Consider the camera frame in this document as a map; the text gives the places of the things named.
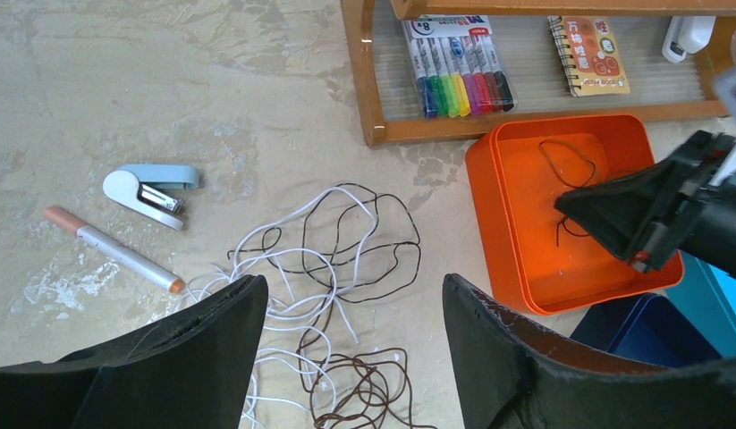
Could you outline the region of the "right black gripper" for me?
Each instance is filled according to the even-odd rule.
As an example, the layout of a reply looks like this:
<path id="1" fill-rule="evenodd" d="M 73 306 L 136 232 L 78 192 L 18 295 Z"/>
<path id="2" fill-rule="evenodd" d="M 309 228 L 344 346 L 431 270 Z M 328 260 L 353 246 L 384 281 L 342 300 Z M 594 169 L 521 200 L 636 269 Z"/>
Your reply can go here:
<path id="1" fill-rule="evenodd" d="M 713 182 L 735 156 L 732 135 L 697 131 L 657 164 L 568 191 L 554 208 L 642 272 L 681 250 L 736 279 L 736 184 Z"/>

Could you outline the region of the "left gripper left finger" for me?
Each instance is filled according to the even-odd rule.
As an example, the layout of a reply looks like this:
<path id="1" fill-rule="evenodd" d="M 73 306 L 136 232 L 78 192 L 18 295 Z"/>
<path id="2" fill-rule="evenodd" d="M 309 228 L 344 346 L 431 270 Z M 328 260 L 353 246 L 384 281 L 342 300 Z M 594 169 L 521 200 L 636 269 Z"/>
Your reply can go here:
<path id="1" fill-rule="evenodd" d="M 267 299 L 247 275 L 55 362 L 0 367 L 0 428 L 235 428 Z"/>

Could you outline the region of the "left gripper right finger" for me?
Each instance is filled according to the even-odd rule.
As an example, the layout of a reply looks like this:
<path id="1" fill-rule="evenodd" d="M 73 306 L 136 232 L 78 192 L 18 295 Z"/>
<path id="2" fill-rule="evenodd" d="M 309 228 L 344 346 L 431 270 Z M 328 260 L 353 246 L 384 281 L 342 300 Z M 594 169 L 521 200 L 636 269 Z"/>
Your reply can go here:
<path id="1" fill-rule="evenodd" d="M 667 368 L 617 357 L 457 273 L 444 277 L 442 298 L 468 428 L 736 428 L 736 358 Z"/>

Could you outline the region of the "dark blue plastic bin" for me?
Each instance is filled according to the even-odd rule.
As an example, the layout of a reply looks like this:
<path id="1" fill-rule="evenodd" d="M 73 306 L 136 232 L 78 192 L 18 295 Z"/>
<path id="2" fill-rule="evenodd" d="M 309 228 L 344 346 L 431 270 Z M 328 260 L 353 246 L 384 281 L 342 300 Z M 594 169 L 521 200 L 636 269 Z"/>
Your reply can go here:
<path id="1" fill-rule="evenodd" d="M 684 367 L 722 358 L 667 297 L 655 293 L 592 306 L 571 339 L 657 366 Z"/>

